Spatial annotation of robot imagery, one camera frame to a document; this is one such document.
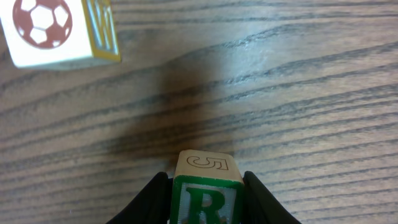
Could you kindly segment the green R wooden block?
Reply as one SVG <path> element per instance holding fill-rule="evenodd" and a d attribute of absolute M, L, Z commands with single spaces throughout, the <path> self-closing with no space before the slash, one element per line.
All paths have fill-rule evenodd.
<path fill-rule="evenodd" d="M 225 153 L 184 150 L 172 186 L 171 224 L 239 224 L 244 182 Z"/>

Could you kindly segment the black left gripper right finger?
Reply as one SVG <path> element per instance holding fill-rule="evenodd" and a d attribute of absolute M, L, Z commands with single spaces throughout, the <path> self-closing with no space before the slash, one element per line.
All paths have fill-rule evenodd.
<path fill-rule="evenodd" d="M 301 224 L 251 172 L 243 177 L 242 224 Z"/>

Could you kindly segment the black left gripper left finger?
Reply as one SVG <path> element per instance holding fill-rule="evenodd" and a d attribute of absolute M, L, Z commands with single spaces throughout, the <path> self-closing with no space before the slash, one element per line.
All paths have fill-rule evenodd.
<path fill-rule="evenodd" d="M 172 181 L 157 173 L 134 199 L 106 224 L 167 224 L 170 218 Z"/>

